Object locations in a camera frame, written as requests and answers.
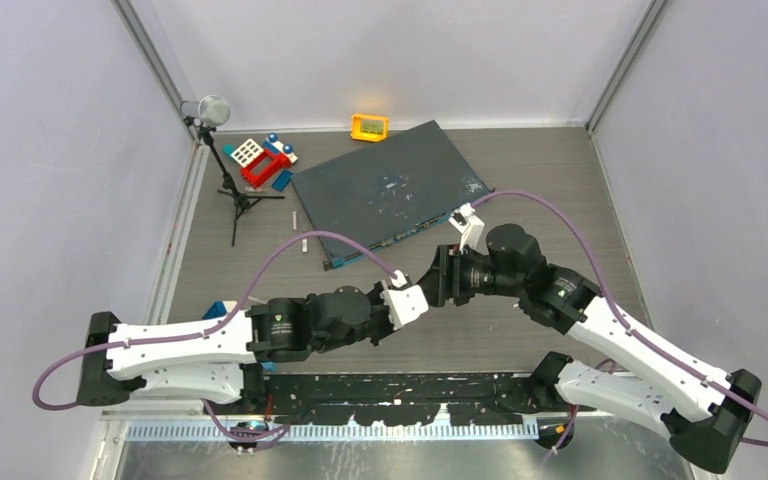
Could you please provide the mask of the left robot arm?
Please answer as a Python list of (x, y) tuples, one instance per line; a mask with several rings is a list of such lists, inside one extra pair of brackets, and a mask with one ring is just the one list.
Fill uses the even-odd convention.
[(346, 286), (179, 324), (130, 325), (95, 313), (76, 402), (101, 407), (132, 395), (173, 396), (256, 413), (267, 398), (265, 364), (303, 362), (363, 340), (378, 344), (399, 329), (382, 293)]

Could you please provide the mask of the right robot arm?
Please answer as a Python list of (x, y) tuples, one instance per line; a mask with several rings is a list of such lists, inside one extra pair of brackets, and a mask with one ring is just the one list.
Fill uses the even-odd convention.
[(656, 335), (580, 273), (549, 263), (537, 239), (515, 224), (490, 230), (487, 250), (440, 245), (419, 284), (432, 307), (476, 295), (515, 298), (532, 321), (587, 344), (635, 374), (598, 373), (570, 356), (548, 353), (531, 375), (544, 410), (563, 403), (596, 408), (668, 440), (685, 460), (711, 473), (730, 465), (762, 388), (746, 369), (726, 372)]

